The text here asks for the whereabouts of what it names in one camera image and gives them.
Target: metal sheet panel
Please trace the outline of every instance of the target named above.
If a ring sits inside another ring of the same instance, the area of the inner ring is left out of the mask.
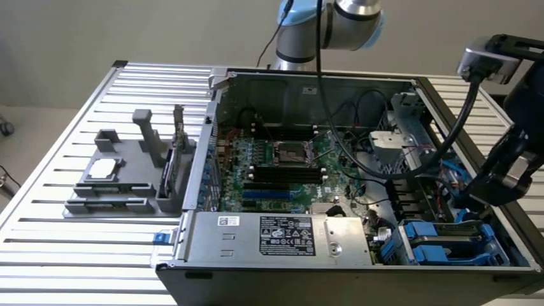
[[[140,139],[132,122],[139,108],[153,111],[152,124],[163,139],[173,133],[173,104],[185,106],[185,123],[199,140],[211,68],[133,63],[113,68],[69,127],[0,215],[0,303],[3,305],[175,305],[149,268],[155,232],[175,228],[167,219],[64,219],[64,200],[95,151],[99,129],[112,128],[124,139]],[[468,91],[451,76],[429,76],[445,103],[459,114]],[[508,118],[480,92],[465,130],[489,152]],[[529,196],[520,201],[544,234],[544,171],[535,175]],[[169,252],[172,247],[159,247]],[[487,306],[541,305],[544,291],[509,296]]]

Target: warning label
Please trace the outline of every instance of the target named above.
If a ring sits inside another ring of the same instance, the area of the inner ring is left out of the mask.
[[[269,256],[315,256],[312,218],[261,217],[259,251]]]

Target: floor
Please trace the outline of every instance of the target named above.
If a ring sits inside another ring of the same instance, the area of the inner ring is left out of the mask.
[[[0,135],[0,164],[23,184],[76,115],[77,109],[0,106],[13,135]],[[9,200],[0,196],[0,212]]]

